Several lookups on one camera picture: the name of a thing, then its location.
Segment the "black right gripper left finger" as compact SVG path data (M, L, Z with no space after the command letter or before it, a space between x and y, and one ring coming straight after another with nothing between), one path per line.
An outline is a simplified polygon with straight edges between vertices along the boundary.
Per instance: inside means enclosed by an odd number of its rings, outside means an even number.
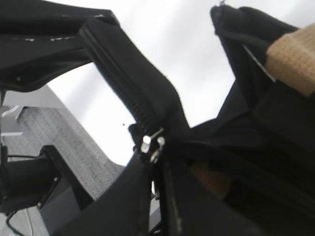
M0 89L34 91L91 62L79 30L92 18L111 25L111 10L45 0L0 2Z

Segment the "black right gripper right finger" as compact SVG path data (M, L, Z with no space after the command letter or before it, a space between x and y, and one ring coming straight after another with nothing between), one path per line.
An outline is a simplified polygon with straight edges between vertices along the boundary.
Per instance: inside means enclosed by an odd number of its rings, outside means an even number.
M133 157L116 181L57 235L147 236L150 202L150 162Z

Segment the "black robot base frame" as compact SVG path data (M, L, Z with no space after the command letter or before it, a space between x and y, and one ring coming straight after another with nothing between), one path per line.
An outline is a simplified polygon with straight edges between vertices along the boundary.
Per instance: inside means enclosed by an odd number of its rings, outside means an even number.
M33 206L42 208L59 183L74 192L79 208L93 202L55 146L43 146L38 156L19 155L9 161L7 146L0 148L0 211L13 211Z

